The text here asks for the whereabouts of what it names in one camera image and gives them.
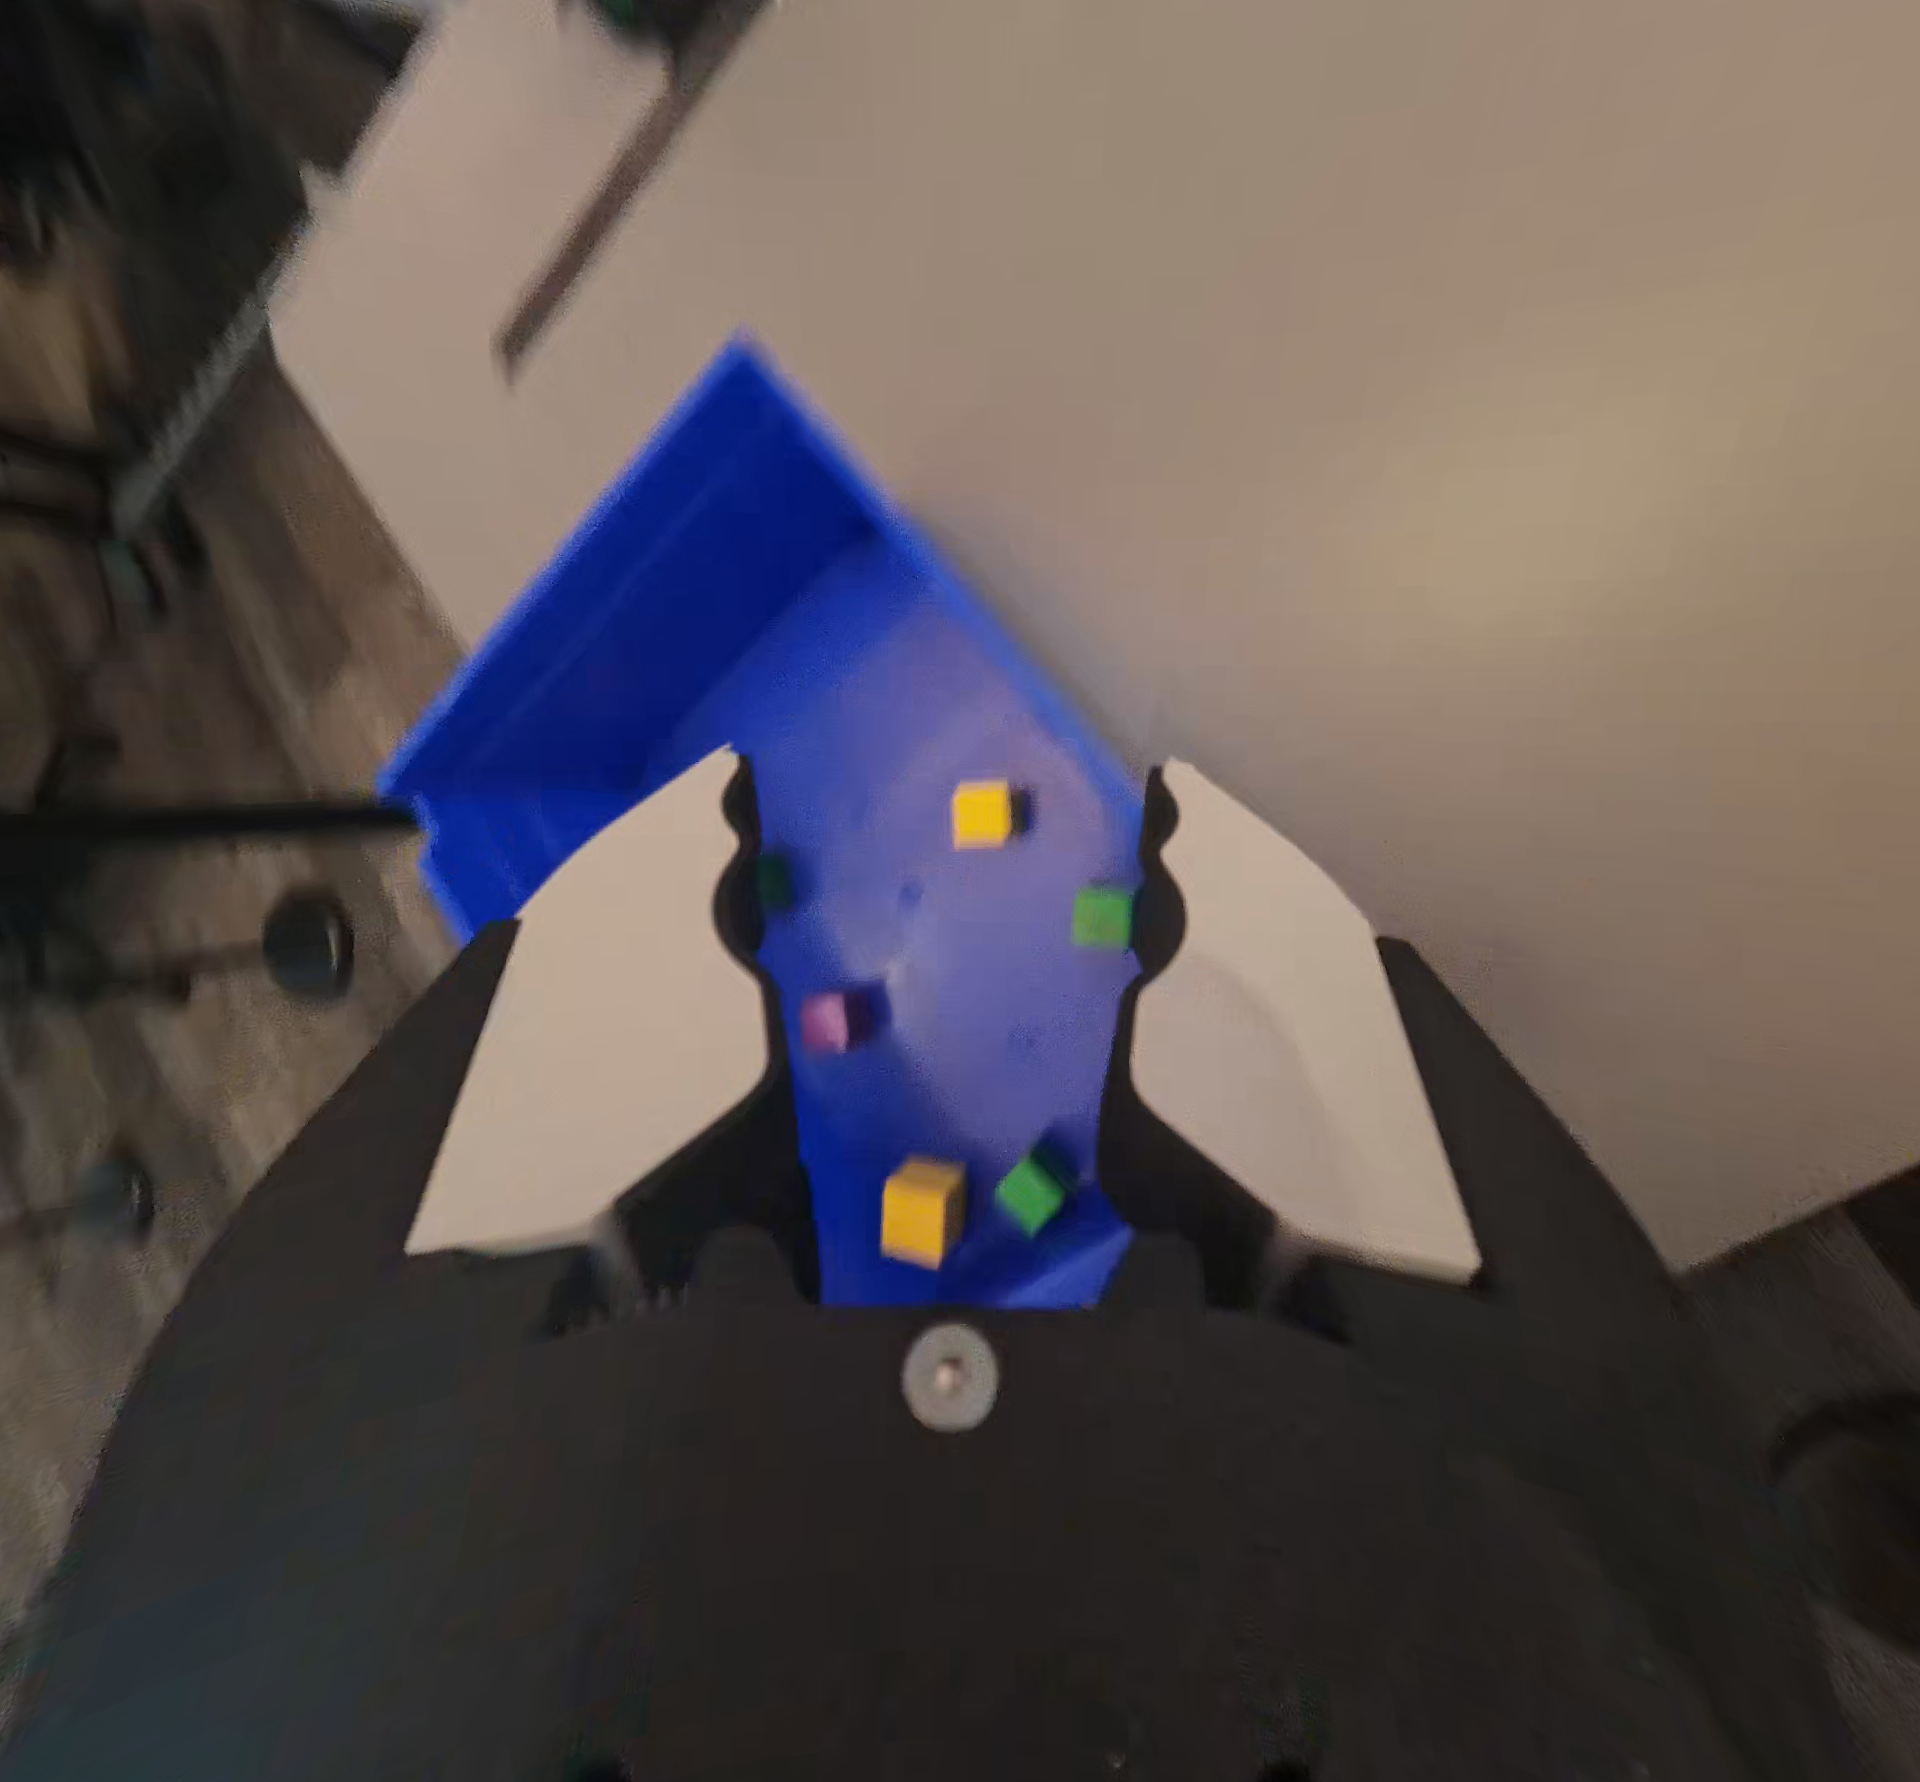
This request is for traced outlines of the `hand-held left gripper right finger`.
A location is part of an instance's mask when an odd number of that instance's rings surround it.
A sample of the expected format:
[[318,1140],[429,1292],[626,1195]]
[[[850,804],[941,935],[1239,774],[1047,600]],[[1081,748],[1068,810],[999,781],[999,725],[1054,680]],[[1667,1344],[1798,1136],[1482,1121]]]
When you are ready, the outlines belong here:
[[1373,923],[1190,761],[1148,771],[1103,1192],[1206,1285],[1313,1257],[1472,1285],[1485,1251]]

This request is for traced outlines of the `blue plastic bin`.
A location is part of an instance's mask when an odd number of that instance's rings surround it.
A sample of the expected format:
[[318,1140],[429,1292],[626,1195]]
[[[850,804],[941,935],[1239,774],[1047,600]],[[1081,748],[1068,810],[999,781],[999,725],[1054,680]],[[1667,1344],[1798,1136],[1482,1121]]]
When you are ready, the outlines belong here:
[[[1084,882],[1139,882],[1142,784],[882,498],[786,381],[733,344],[452,677],[382,774],[426,828],[426,884],[468,939],[607,822],[718,747],[802,869],[765,911],[799,1136],[837,1305],[1081,1308],[1128,1225],[1096,1127],[1128,952],[1070,943]],[[951,790],[1029,790],[1026,833],[951,846]],[[879,982],[885,1026],[805,1052],[802,1000]],[[993,1188],[1034,1143],[1076,1163],[1023,1241]],[[882,1182],[970,1167],[941,1269],[885,1261]]]

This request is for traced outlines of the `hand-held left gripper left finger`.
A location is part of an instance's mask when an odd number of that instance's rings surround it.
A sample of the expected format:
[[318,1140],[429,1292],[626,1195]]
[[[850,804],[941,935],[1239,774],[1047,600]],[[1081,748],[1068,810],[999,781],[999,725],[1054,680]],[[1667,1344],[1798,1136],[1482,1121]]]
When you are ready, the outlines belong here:
[[520,906],[406,1248],[635,1257],[799,1241],[799,1120],[755,963],[752,762],[718,747]]

